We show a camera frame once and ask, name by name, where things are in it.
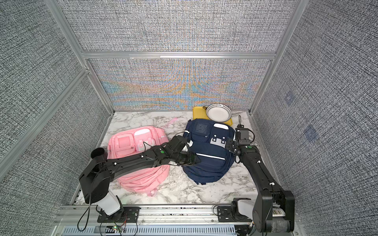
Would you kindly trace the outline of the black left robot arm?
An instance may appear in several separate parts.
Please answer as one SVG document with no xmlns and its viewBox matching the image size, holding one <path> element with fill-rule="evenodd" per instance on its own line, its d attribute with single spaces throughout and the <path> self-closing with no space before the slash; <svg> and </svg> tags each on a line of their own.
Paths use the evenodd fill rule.
<svg viewBox="0 0 378 236">
<path fill-rule="evenodd" d="M 169 144 L 115 159 L 108 159 L 105 149 L 97 148 L 92 151 L 91 161 L 79 176 L 79 182 L 85 203 L 92 205 L 108 194 L 112 181 L 127 174 L 163 165 L 192 166 L 200 162 L 194 152 L 177 150 Z"/>
</svg>

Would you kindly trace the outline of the navy blue backpack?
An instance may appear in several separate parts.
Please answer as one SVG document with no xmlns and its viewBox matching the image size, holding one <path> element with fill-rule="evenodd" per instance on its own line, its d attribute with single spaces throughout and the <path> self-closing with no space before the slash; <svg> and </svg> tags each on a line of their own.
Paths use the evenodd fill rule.
<svg viewBox="0 0 378 236">
<path fill-rule="evenodd" d="M 183 167 L 184 173 L 197 185 L 219 181 L 235 161 L 235 155 L 226 149 L 228 139 L 234 139 L 235 130 L 224 123 L 195 119 L 188 121 L 183 136 L 190 151 L 200 162 Z"/>
</svg>

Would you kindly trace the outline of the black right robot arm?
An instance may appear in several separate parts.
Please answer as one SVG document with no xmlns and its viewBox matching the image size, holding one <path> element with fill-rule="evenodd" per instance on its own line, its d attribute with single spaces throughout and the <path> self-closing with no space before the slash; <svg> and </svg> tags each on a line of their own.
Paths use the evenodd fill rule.
<svg viewBox="0 0 378 236">
<path fill-rule="evenodd" d="M 247 168 L 258 191 L 255 201 L 235 198 L 231 202 L 231 215 L 235 221 L 247 217 L 260 233 L 283 233 L 294 231 L 295 198 L 291 191 L 283 190 L 263 163 L 255 146 L 246 142 L 228 139 L 225 146 L 239 157 Z"/>
</svg>

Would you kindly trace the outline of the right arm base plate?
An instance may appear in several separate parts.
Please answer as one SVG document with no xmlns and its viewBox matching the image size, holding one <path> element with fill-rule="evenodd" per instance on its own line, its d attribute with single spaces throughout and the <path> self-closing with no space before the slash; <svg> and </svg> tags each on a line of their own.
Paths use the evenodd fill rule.
<svg viewBox="0 0 378 236">
<path fill-rule="evenodd" d="M 227 207 L 227 206 L 217 206 L 215 214 L 218 217 L 218 221 L 221 223 L 246 221 L 246 218 L 243 216 L 237 217 L 233 215 L 231 207 Z"/>
</svg>

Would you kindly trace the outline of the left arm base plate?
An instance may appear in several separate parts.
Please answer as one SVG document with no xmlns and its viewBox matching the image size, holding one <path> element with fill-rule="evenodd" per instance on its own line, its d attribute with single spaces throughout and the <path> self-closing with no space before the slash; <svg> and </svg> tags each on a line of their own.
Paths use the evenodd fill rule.
<svg viewBox="0 0 378 236">
<path fill-rule="evenodd" d="M 137 206 L 123 206 L 112 215 L 107 215 L 104 210 L 99 212 L 97 223 L 136 223 L 141 208 Z"/>
</svg>

